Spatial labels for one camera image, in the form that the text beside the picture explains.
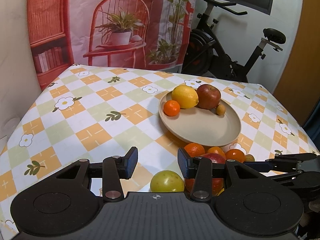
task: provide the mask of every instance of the brown door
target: brown door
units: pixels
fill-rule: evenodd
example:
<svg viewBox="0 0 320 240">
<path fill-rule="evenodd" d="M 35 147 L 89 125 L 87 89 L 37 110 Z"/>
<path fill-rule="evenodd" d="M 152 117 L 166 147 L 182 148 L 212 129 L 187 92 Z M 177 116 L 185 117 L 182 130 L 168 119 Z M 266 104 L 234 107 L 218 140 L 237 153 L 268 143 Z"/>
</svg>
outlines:
<svg viewBox="0 0 320 240">
<path fill-rule="evenodd" d="M 320 98 L 320 0 L 303 0 L 296 39 L 274 96 L 300 125 Z"/>
</svg>

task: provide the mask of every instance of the bookshelf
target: bookshelf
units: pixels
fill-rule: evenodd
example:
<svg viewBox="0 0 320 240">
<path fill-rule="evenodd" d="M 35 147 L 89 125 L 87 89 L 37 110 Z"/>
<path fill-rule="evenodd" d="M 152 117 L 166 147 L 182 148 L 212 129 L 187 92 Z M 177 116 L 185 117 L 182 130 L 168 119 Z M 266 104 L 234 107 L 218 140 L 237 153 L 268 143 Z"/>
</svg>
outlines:
<svg viewBox="0 0 320 240">
<path fill-rule="evenodd" d="M 74 63 L 69 0 L 27 0 L 31 53 L 41 90 Z"/>
</svg>

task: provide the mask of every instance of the table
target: table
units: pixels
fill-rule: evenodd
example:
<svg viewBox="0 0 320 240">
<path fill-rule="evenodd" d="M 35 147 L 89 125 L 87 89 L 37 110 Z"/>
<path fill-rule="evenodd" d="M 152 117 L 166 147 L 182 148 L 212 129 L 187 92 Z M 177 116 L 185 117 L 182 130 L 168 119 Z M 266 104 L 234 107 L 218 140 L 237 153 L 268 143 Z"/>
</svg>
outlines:
<svg viewBox="0 0 320 240">
<path fill-rule="evenodd" d="M 275 153 L 319 154 L 292 115 L 259 84 L 74 64 L 38 97 L 0 155 L 0 220 L 16 230 L 10 204 L 17 193 L 82 158 L 102 162 L 136 146 L 139 158 L 132 179 L 121 181 L 125 194 L 148 191 L 158 171 L 181 175 L 177 149 L 186 143 L 162 124 L 158 103 L 177 85 L 197 88 L 205 83 L 220 89 L 242 120 L 239 138 L 224 151 L 239 148 L 256 161 Z M 101 187 L 101 180 L 92 181 L 96 195 Z"/>
</svg>

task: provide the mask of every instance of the exercise bike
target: exercise bike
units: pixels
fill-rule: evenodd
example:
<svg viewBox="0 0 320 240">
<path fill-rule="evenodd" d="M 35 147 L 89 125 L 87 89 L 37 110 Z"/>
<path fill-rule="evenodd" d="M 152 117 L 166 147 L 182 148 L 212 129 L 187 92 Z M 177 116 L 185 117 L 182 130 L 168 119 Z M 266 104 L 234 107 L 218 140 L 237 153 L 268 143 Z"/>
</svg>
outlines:
<svg viewBox="0 0 320 240">
<path fill-rule="evenodd" d="M 213 19 L 211 25 L 209 25 L 207 21 L 214 7 L 220 7 L 225 11 L 239 16 L 248 13 L 246 11 L 235 12 L 228 8 L 228 6 L 236 5 L 235 2 L 204 1 L 206 1 L 208 5 L 203 14 L 197 15 L 200 21 L 197 28 L 193 29 L 190 33 L 189 45 L 182 66 L 183 74 L 203 75 L 207 71 L 210 71 L 219 79 L 248 82 L 246 75 L 259 57 L 261 57 L 261 59 L 265 58 L 266 55 L 262 52 L 267 44 L 273 46 L 275 51 L 283 50 L 277 44 L 284 44 L 286 42 L 285 35 L 275 29 L 264 29 L 263 34 L 266 39 L 261 38 L 260 44 L 255 48 L 247 63 L 242 66 L 238 64 L 237 61 L 232 61 L 212 31 L 215 24 L 219 21 Z"/>
</svg>

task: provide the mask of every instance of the crosshair logo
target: crosshair logo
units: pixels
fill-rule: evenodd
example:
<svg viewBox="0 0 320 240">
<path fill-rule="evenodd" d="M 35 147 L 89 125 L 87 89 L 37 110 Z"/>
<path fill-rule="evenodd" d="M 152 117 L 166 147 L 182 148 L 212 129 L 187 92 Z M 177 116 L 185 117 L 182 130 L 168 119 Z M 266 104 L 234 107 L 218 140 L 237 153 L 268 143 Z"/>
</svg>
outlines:
<svg viewBox="0 0 320 240">
<path fill-rule="evenodd" d="M 160 195 L 156 194 L 156 195 L 153 195 L 152 198 L 158 200 L 159 198 L 162 198 Z"/>
</svg>

